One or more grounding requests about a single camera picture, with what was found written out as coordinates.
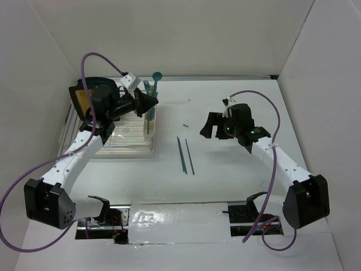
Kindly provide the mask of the green plastic fork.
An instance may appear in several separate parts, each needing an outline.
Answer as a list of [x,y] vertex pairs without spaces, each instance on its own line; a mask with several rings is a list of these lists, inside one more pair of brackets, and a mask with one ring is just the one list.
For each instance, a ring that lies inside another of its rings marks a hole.
[[144,85],[144,89],[146,91],[146,94],[149,95],[150,91],[151,91],[151,87],[150,87],[150,84],[149,84],[148,80],[144,80],[143,85]]

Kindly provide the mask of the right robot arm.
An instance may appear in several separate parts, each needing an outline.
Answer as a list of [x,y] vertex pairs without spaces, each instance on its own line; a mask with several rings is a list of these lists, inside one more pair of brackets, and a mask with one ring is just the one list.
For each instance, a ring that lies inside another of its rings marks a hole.
[[234,104],[225,112],[211,112],[200,134],[211,138],[216,128],[216,138],[237,139],[250,154],[259,158],[285,188],[283,215],[294,229],[312,224],[330,213],[328,182],[321,175],[314,176],[293,161],[261,126],[255,126],[247,104]]

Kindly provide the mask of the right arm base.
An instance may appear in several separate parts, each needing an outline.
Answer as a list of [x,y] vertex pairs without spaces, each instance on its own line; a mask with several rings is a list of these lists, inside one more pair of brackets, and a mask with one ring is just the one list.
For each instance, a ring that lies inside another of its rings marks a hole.
[[[229,204],[227,209],[222,211],[222,213],[229,218],[230,233],[232,237],[243,237],[247,235],[259,215],[259,209],[256,207],[254,201],[265,194],[265,191],[256,193],[247,197],[245,202]],[[262,235],[266,229],[268,229],[266,235],[283,234],[280,220],[276,219],[275,221],[266,224],[261,229],[258,229],[253,235]]]

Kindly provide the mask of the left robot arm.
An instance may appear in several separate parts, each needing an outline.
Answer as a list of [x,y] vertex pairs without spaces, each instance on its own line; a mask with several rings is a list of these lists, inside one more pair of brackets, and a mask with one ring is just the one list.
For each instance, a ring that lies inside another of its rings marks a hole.
[[115,128],[115,121],[134,111],[141,117],[158,99],[136,89],[119,94],[118,88],[106,85],[69,89],[72,102],[82,120],[74,142],[65,157],[37,180],[29,179],[24,185],[27,217],[31,220],[65,229],[75,220],[80,207],[70,198],[72,187],[86,164],[104,146]]

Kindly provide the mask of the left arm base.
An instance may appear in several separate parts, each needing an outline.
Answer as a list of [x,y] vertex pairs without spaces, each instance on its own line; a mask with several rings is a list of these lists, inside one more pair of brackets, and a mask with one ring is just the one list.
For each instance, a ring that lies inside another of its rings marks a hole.
[[89,195],[78,200],[76,240],[108,240],[128,244],[130,205],[111,204],[106,198]]

